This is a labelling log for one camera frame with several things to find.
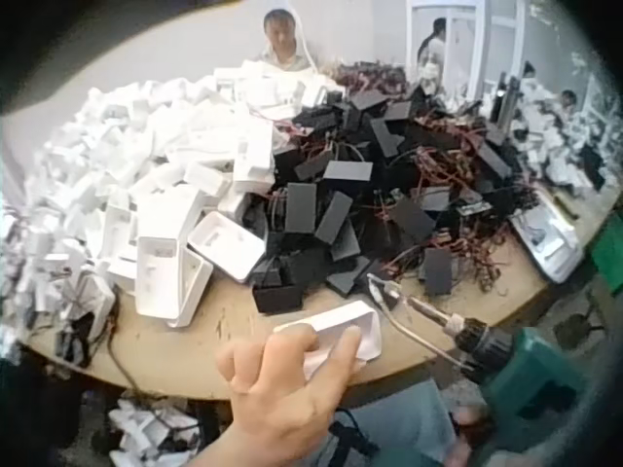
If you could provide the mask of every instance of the white charger housing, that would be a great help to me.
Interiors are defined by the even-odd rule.
[[[278,333],[296,324],[309,324],[318,333],[319,349],[305,354],[303,371],[307,379],[310,379],[329,357],[331,349],[349,326],[358,326],[361,329],[361,344],[357,350],[359,360],[367,362],[381,355],[382,338],[379,314],[362,301],[277,326],[274,332]]]

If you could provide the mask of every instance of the white wall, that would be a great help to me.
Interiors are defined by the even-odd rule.
[[[292,0],[308,40],[326,59],[374,59],[372,0]],[[31,155],[70,120],[91,87],[108,91],[134,81],[196,80],[219,66],[239,66],[266,46],[264,15],[284,0],[244,0],[153,27],[98,57],[50,98],[2,118],[0,135],[27,170]],[[88,31],[82,40],[89,39]],[[39,79],[41,86],[45,79]]]

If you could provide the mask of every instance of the finger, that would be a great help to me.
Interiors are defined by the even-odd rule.
[[[288,393],[305,385],[305,352],[316,349],[318,334],[308,324],[291,326],[272,334],[264,347],[258,383]]]
[[[230,382],[236,374],[234,352],[238,340],[228,341],[216,354],[216,368],[225,381]]]
[[[347,328],[327,360],[311,378],[308,389],[322,411],[332,412],[340,404],[355,368],[360,343],[361,330],[356,326]]]
[[[444,461],[444,467],[467,467],[471,447],[465,440],[459,440],[450,450]]]
[[[257,381],[262,368],[264,343],[260,341],[241,342],[234,351],[236,374],[230,381],[236,392],[247,392]]]

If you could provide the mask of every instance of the pile of white plastic parts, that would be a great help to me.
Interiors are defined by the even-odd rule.
[[[311,71],[251,61],[196,83],[90,90],[36,155],[26,212],[8,217],[25,234],[5,265],[20,269],[4,271],[5,313],[92,312],[93,341],[116,285],[141,315],[188,326],[215,266],[244,282],[264,254],[265,240],[240,223],[250,194],[275,182],[273,149],[289,135],[274,122],[329,90],[344,91]]]
[[[113,426],[123,433],[119,450],[110,458],[117,467],[181,467],[197,455],[200,428],[197,420],[175,407],[143,411],[120,399],[108,414]],[[187,449],[161,452],[165,440]]]

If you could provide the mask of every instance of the man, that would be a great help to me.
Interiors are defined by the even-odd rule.
[[[561,92],[561,105],[567,117],[571,117],[577,106],[577,94],[572,90],[564,90]]]
[[[301,71],[309,68],[305,53],[297,51],[296,20],[287,10],[272,10],[264,17],[264,32],[270,45],[258,57],[283,71]]]

